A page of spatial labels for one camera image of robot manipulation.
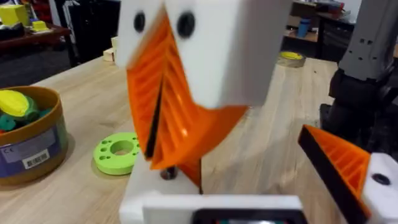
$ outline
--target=white mounting plate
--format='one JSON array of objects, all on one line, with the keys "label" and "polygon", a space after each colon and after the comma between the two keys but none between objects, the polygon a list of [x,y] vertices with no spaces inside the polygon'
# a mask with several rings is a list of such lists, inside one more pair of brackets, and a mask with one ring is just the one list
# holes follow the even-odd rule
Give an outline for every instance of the white mounting plate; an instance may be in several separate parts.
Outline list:
[{"label": "white mounting plate", "polygon": [[160,195],[147,197],[144,220],[145,224],[187,224],[201,208],[300,211],[302,204],[289,195]]},{"label": "white mounting plate", "polygon": [[174,180],[163,180],[159,170],[151,170],[142,153],[137,155],[126,192],[119,209],[121,224],[143,224],[142,207],[148,197],[199,193],[198,187],[183,173]]}]

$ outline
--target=green foam ring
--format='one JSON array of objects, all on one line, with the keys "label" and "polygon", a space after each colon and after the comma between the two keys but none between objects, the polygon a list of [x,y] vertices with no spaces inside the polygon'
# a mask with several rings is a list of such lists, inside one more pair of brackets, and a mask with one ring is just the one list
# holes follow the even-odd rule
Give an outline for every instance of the green foam ring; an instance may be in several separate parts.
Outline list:
[{"label": "green foam ring", "polygon": [[117,133],[103,139],[94,150],[97,168],[109,175],[130,174],[138,153],[136,133]]}]

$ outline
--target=yellow object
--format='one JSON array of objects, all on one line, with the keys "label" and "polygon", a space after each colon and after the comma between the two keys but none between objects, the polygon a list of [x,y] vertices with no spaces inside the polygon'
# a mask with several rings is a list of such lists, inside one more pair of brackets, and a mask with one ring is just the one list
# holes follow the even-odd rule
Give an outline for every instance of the yellow object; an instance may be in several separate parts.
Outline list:
[{"label": "yellow object", "polygon": [[12,26],[21,22],[24,26],[29,25],[29,18],[25,6],[7,5],[0,6],[0,18],[4,25]]},{"label": "yellow object", "polygon": [[0,108],[11,116],[23,117],[29,109],[29,102],[22,93],[12,90],[0,90]]},{"label": "yellow object", "polygon": [[295,52],[281,52],[277,61],[278,65],[290,68],[303,67],[304,63],[305,57]]},{"label": "yellow object", "polygon": [[286,59],[291,59],[291,60],[301,60],[303,59],[303,55],[300,55],[295,52],[281,52],[280,56]]},{"label": "yellow object", "polygon": [[47,26],[45,25],[45,22],[43,22],[43,21],[32,22],[32,30],[35,32],[48,30],[48,29],[49,28],[47,28]]}]

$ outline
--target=yellow toy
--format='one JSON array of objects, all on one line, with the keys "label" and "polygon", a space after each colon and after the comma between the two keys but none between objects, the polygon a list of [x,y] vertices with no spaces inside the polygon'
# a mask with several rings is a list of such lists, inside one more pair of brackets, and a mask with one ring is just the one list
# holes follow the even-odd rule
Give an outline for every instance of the yellow toy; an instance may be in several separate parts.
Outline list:
[{"label": "yellow toy", "polygon": [[29,18],[25,6],[7,5],[0,6],[0,18],[4,25],[12,26],[21,22],[24,26],[29,25]]},{"label": "yellow toy", "polygon": [[35,101],[13,90],[0,90],[0,110],[17,121],[33,121],[39,117]]}]

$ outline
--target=green toy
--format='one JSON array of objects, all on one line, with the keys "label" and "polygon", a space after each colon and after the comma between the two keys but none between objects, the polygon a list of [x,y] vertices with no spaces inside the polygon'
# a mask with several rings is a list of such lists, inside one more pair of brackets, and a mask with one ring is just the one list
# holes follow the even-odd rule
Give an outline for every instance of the green toy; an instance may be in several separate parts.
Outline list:
[{"label": "green toy", "polygon": [[0,113],[0,130],[12,131],[16,125],[16,122],[11,116]]},{"label": "green toy", "polygon": [[140,151],[136,133],[117,133],[106,137],[95,147],[94,161],[105,174],[129,174]]}]

